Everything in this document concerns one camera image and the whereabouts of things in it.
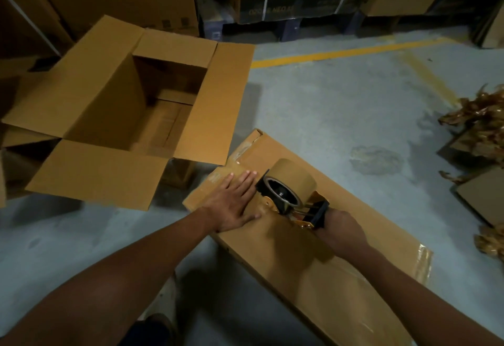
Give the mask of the person's right hand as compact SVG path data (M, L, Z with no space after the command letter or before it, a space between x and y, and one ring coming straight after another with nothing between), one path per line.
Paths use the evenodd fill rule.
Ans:
M338 236L334 241L323 241L320 239L320 228L315 230L315 235L323 241L335 254L335 256L352 262L369 248L368 239L364 230L350 213L339 210Z

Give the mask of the person's left hand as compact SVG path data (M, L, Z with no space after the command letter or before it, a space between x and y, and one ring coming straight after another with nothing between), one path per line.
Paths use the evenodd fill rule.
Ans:
M238 217L260 212L246 212L246 207L256 194L257 175L256 171L249 170L238 176L229 173L204 200L197 211L205 216L213 232L234 230Z

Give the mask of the black orange tape dispenser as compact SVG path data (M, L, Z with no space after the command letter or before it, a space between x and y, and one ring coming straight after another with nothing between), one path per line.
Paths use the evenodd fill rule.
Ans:
M269 210L278 214L276 212L276 208L273 202L268 197L261 195L261 192L264 189L264 184L262 183L262 177L255 184L256 191L261 196L262 204ZM330 205L329 201L321 194L319 194L319 192L316 190L309 199L305 208L299 210L297 209L293 210L290 212L289 215L283 217L286 217L290 222L296 224L300 228L307 230L316 230L323 227L324 215L328 210L329 205Z

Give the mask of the person's left forearm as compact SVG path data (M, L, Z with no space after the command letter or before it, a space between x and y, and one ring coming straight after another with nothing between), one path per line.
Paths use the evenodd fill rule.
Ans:
M208 209L198 209L107 256L48 294L0 346L117 346L217 226Z

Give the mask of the person's right forearm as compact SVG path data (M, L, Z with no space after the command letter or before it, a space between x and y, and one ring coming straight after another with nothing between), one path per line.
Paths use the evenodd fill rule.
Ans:
M394 266L367 242L331 242L392 309L417 346L504 346L504 340Z

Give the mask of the brown packing tape roll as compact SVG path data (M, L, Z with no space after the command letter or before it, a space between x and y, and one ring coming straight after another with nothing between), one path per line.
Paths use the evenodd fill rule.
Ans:
M268 197L282 216L305 208L317 189L314 177L287 158L277 160L262 177L262 183L264 189L261 195Z

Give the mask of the person's dark trouser leg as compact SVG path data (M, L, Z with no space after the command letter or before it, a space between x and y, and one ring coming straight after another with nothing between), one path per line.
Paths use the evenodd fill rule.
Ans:
M177 346L178 334L173 321L162 313L137 320L117 346Z

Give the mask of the small flat cardboard piece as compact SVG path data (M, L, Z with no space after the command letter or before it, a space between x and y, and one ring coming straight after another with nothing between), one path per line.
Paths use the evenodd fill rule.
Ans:
M483 171L456 188L457 194L492 226L504 224L504 169Z

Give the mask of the small crumpled brown tape wad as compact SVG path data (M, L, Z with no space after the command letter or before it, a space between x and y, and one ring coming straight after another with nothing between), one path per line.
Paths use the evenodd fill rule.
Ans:
M499 259L504 264L504 223L494 227L482 226L473 236L474 245L483 254Z

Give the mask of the large crumpled brown tape pile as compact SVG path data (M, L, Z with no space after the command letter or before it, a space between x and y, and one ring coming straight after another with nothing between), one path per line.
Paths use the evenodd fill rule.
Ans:
M485 87L484 84L473 100L461 98L459 109L441 116L438 123L463 127L451 148L504 170L504 83L492 93Z

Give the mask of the open empty cardboard box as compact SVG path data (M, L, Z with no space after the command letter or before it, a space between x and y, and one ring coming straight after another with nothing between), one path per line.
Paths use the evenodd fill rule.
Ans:
M23 191L147 211L170 161L225 164L254 55L105 15L2 118L57 140Z

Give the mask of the blue plastic pallet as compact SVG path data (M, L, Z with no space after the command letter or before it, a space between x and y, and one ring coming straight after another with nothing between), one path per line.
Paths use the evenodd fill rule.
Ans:
M199 33L203 38L223 42L226 34L245 33L267 28L277 42L292 42L299 38L303 18L279 20L275 22L259 22L239 24L235 21L228 8L217 4L200 6L198 8Z

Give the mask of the leaning flat cardboard sheet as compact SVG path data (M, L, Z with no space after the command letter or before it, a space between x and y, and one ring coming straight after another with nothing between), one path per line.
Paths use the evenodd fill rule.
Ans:
M62 56L73 44L49 0L0 0L0 58Z

